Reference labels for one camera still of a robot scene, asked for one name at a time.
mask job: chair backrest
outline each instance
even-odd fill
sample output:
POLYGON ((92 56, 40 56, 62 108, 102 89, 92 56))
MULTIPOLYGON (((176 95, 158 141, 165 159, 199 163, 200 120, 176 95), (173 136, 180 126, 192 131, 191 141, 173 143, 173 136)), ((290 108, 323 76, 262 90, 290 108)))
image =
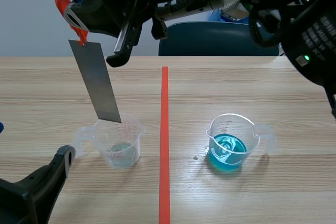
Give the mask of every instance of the chair backrest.
MULTIPOLYGON (((263 38, 271 34, 259 28, 263 38)), ((168 28, 168 38, 160 41, 159 56, 278 56, 279 45, 262 48, 245 24, 225 22, 185 22, 168 28)))

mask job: metal plate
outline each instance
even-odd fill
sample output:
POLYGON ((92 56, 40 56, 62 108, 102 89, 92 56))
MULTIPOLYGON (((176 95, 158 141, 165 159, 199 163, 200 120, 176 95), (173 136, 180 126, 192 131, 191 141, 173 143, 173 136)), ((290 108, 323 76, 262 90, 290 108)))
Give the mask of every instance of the metal plate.
POLYGON ((69 40, 69 43, 97 117, 121 123, 100 43, 86 42, 86 47, 76 40, 69 40))

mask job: measuring cup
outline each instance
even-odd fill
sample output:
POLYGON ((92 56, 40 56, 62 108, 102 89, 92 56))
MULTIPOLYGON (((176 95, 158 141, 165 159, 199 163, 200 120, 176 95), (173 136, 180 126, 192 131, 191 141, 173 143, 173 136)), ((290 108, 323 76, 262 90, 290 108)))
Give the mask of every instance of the measuring cup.
POLYGON ((216 167, 223 170, 239 168, 261 139, 266 141, 265 153, 273 150, 277 140, 271 126, 255 125, 238 114, 219 115, 205 134, 210 138, 208 156, 216 167))
POLYGON ((122 123, 99 120, 94 126, 79 128, 72 143, 76 157, 82 156, 82 141, 89 140, 104 160, 115 168, 128 168, 140 156, 140 136, 145 128, 139 121, 120 113, 122 123))

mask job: wood grain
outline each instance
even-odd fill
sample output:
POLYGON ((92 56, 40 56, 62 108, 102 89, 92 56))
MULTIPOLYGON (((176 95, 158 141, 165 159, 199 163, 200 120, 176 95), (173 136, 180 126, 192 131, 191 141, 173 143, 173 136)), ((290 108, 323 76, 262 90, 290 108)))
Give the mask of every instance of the wood grain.
MULTIPOLYGON (((141 157, 116 170, 87 144, 50 223, 158 222, 162 66, 170 73, 172 223, 336 223, 335 120, 323 88, 285 57, 133 57, 109 68, 120 111, 146 126, 141 157), (273 125, 279 140, 271 155, 261 146, 223 174, 206 159, 204 132, 229 112, 273 125)), ((0 57, 1 178, 27 176, 96 120, 72 57, 0 57)))

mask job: cup handle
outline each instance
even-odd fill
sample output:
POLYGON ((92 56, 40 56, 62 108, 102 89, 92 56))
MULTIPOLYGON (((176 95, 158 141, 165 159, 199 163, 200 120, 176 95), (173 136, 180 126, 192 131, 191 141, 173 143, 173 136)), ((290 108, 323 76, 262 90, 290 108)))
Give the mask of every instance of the cup handle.
POLYGON ((75 140, 71 144, 76 150, 75 158, 83 155, 82 142, 92 140, 93 130, 94 127, 81 127, 77 129, 75 140))
POLYGON ((254 137, 259 137, 261 140, 265 140, 265 154, 269 154, 273 151, 276 143, 277 136, 274 135, 273 127, 269 125, 255 125, 253 127, 253 135, 254 137))

